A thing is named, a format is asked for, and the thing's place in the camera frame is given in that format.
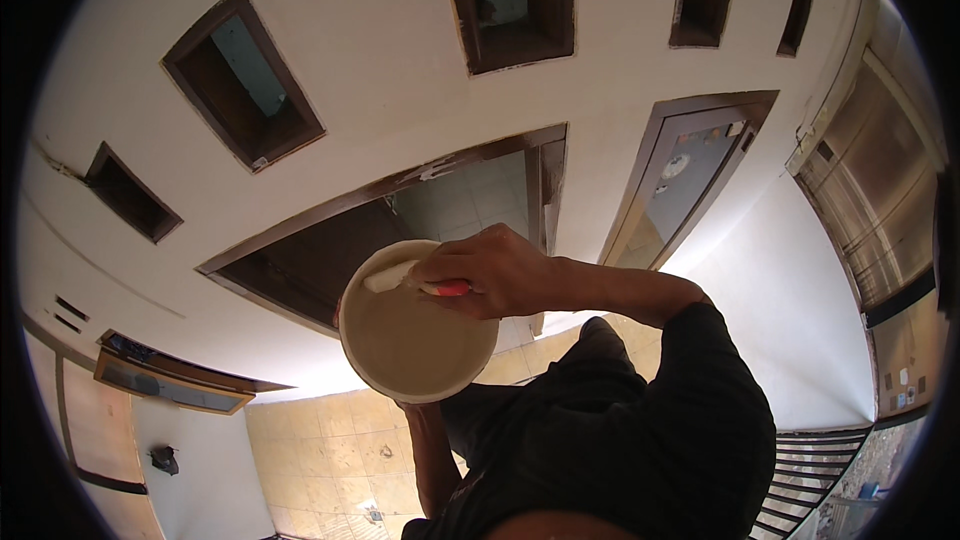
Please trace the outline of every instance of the black shirt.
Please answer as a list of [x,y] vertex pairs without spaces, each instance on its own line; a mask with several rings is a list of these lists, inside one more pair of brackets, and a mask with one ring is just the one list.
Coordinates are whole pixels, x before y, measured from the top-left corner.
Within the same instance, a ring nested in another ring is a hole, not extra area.
[[649,384],[613,361],[551,363],[508,411],[496,458],[402,539],[479,538],[531,510],[644,540],[747,537],[773,479],[770,406],[713,306],[685,309],[660,342]]

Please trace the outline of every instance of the brown door frame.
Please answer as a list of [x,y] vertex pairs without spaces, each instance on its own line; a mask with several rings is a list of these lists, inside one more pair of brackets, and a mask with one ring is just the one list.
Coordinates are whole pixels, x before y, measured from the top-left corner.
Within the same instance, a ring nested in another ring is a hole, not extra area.
[[312,319],[296,314],[288,307],[258,294],[237,282],[227,279],[219,273],[223,267],[242,259],[264,246],[296,234],[301,230],[336,215],[359,207],[378,198],[383,198],[405,188],[409,188],[439,175],[456,172],[466,166],[482,161],[490,161],[504,155],[523,151],[526,166],[527,208],[530,226],[530,241],[544,254],[552,247],[547,246],[546,227],[556,226],[556,217],[547,220],[546,205],[558,206],[560,188],[563,184],[567,162],[567,123],[557,123],[507,138],[499,138],[477,146],[453,152],[422,165],[410,167],[399,173],[370,182],[352,192],[341,194],[315,207],[295,214],[267,230],[254,235],[235,246],[231,246],[219,255],[201,263],[195,269],[220,286],[240,294],[269,311],[289,318],[324,334],[338,334],[338,331]]
[[[618,241],[620,234],[627,227],[625,224],[630,220],[631,215],[638,217],[638,211],[642,213],[643,206],[649,196],[653,196],[656,181],[660,178],[660,172],[663,170],[675,142],[675,140],[661,142],[659,145],[657,143],[657,139],[660,138],[662,133],[668,131],[671,127],[670,118],[694,116],[695,119],[690,125],[696,126],[699,125],[699,120],[709,121],[712,112],[720,109],[740,108],[743,111],[743,119],[748,120],[748,123],[744,125],[724,161],[720,164],[717,174],[707,185],[700,199],[650,265],[651,270],[659,269],[666,262],[714,203],[720,191],[723,190],[734,174],[737,165],[743,160],[754,138],[760,132],[761,126],[766,121],[779,93],[779,90],[741,91],[690,96],[654,103],[647,128],[640,141],[640,148],[637,150],[636,159],[633,162],[633,170],[630,172],[627,187],[623,198],[620,200],[620,207],[617,209],[616,218],[610,226],[610,231],[606,236],[597,263],[610,266],[617,261],[623,251],[623,245],[626,244],[625,239]],[[703,127],[710,127],[710,125],[710,123],[705,123]]]

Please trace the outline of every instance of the hand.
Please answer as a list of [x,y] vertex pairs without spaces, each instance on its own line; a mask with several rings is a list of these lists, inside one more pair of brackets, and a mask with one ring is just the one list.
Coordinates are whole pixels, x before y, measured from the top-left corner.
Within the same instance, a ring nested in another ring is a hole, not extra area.
[[446,242],[410,270],[417,282],[463,279],[472,292],[424,300],[474,319],[530,316],[551,307],[559,275],[546,257],[503,223],[466,239]]

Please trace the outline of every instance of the white wall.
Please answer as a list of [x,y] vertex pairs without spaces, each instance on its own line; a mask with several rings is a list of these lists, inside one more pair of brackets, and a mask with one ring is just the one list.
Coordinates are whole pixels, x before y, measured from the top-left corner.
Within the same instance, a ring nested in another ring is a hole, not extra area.
[[874,420],[874,375],[854,294],[834,246],[794,180],[762,197],[692,268],[662,269],[703,288],[780,430]]
[[[274,534],[244,410],[233,415],[170,411],[133,398],[134,433],[153,511],[167,540],[255,540]],[[150,464],[158,442],[176,449],[179,473]]]
[[83,354],[95,356],[94,342],[113,328],[187,361],[319,395],[362,386],[340,344],[194,268],[373,180],[558,122],[569,133],[556,251],[595,261],[654,102],[780,90],[677,253],[695,263],[783,168],[795,130],[829,87],[859,0],[815,0],[796,59],[775,54],[791,0],[731,0],[719,49],[667,46],[674,0],[575,0],[574,56],[474,77],[450,0],[252,0],[328,130],[255,175],[160,65],[218,1],[85,0],[78,9],[32,137],[81,173],[108,142],[184,222],[153,245],[28,150],[23,192],[35,208],[21,203],[24,309],[44,323],[54,294],[81,302],[90,322],[60,337]]

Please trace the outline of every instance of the paint bucket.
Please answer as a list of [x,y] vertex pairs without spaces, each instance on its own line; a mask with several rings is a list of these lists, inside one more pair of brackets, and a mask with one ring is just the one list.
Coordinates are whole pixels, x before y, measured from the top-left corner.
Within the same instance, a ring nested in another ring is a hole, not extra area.
[[346,360],[372,389],[404,403],[433,403],[463,390],[494,354],[497,319],[477,321],[399,287],[371,292],[378,271],[426,258],[440,243],[402,240],[373,253],[346,285],[340,340]]

